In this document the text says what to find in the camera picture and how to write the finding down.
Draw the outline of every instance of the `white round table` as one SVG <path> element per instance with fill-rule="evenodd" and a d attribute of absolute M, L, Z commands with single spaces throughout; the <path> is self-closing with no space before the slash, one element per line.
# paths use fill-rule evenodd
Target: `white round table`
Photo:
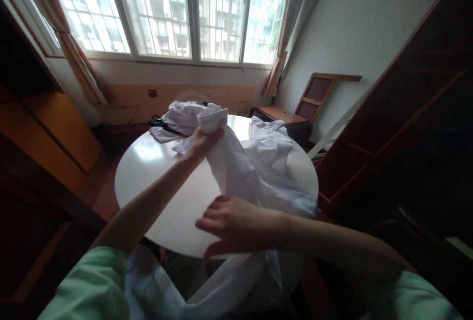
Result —
<path fill-rule="evenodd" d="M 228 116 L 228 125 L 240 141 L 248 139 L 250 122 L 246 117 Z M 146 132 L 127 149 L 115 174 L 115 193 L 120 208 L 177 161 L 172 147 L 182 139 L 185 138 L 160 144 Z M 319 184 L 315 168 L 304 150 L 294 141 L 287 158 L 287 176 L 318 196 Z M 207 246 L 217 238 L 198 230 L 195 221 L 219 194 L 217 182 L 205 159 L 169 202 L 146 233 L 146 237 L 165 249 L 202 258 Z"/>

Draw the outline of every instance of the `wall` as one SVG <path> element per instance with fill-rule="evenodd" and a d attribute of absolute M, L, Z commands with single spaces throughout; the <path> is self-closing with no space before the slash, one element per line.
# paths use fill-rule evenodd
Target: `wall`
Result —
<path fill-rule="evenodd" d="M 314 122 L 317 142 L 371 87 L 435 0 L 320 0 L 280 83 L 276 104 L 296 109 L 314 72 L 362 75 L 337 83 Z"/>
<path fill-rule="evenodd" d="M 95 106 L 87 102 L 67 61 L 61 58 L 46 58 L 45 60 L 87 124 L 93 127 L 100 123 L 101 117 Z M 269 70 L 100 60 L 91 60 L 91 64 L 107 85 L 136 85 L 136 96 L 146 90 L 147 86 L 154 85 L 251 86 L 255 88 L 254 104 L 268 104 L 270 101 L 267 97 L 260 95 Z"/>

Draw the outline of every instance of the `green shirt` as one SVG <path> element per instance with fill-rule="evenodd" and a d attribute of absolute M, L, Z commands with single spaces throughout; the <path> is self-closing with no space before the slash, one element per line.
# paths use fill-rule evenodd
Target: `green shirt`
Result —
<path fill-rule="evenodd" d="M 128 319 L 127 256 L 111 247 L 88 251 L 59 285 L 39 319 Z M 364 287 L 374 319 L 461 319 L 429 282 L 408 271 Z"/>

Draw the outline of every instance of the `white cloth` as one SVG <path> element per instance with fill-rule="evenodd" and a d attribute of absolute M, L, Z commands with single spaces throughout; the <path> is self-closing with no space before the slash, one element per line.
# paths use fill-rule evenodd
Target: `white cloth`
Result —
<path fill-rule="evenodd" d="M 168 132 L 163 127 L 150 127 L 148 132 L 155 138 L 158 143 L 164 144 L 182 137 L 181 134 Z"/>
<path fill-rule="evenodd" d="M 251 123 L 248 128 L 249 138 L 253 140 L 274 138 L 292 144 L 284 125 L 284 121 L 264 122 L 260 118 L 253 116 L 251 117 Z"/>
<path fill-rule="evenodd" d="M 181 133 L 182 135 L 189 136 L 192 135 L 199 126 L 197 115 L 205 110 L 214 109 L 215 107 L 218 106 L 213 103 L 210 103 L 208 104 L 208 107 L 205 107 L 204 105 L 198 104 L 194 101 L 174 101 L 169 105 L 169 111 L 166 112 L 161 119 L 169 126 L 169 128 Z M 181 137 L 181 135 L 168 132 L 162 127 L 151 127 L 149 133 L 158 141 L 158 143 L 161 144 Z"/>
<path fill-rule="evenodd" d="M 179 102 L 174 101 L 169 105 L 169 111 L 161 118 L 170 128 L 183 135 L 192 135 L 199 126 L 197 115 L 209 108 L 215 108 L 217 105 L 209 103 L 208 107 L 197 102 Z"/>
<path fill-rule="evenodd" d="M 262 207 L 314 217 L 316 197 L 273 167 L 289 153 L 285 149 L 288 142 L 277 137 L 283 132 L 281 126 L 264 129 L 272 138 L 260 135 L 261 140 L 248 140 L 242 144 L 226 124 L 227 116 L 227 110 L 219 106 L 209 107 L 196 115 L 205 133 L 224 128 L 224 136 L 207 156 L 220 193 Z M 184 154 L 192 139 L 190 136 L 179 143 L 176 150 Z M 283 146 L 283 153 L 278 149 L 280 146 Z M 264 311 L 272 308 L 282 293 L 281 272 L 274 250 L 230 256 L 187 302 L 156 259 L 140 264 L 141 257 L 145 257 L 142 248 L 137 248 L 130 256 L 127 270 L 125 294 L 133 319 L 214 319 L 230 312 L 241 315 Z"/>

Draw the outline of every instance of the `brown curtain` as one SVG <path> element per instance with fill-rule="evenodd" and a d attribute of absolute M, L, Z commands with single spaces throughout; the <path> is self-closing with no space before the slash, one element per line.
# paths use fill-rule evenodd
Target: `brown curtain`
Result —
<path fill-rule="evenodd" d="M 289 37 L 291 36 L 292 30 L 294 29 L 302 1 L 303 0 L 286 0 L 284 17 L 282 19 L 282 29 L 277 45 L 277 58 L 274 62 L 274 65 L 272 66 L 268 82 L 261 93 L 263 96 L 275 97 L 277 95 L 279 76 L 284 67 L 284 62 L 286 59 L 285 52 L 287 43 L 289 41 Z"/>
<path fill-rule="evenodd" d="M 56 32 L 64 56 L 90 103 L 110 103 L 110 95 L 94 73 L 87 57 L 70 32 L 59 0 L 33 0 L 41 14 Z"/>

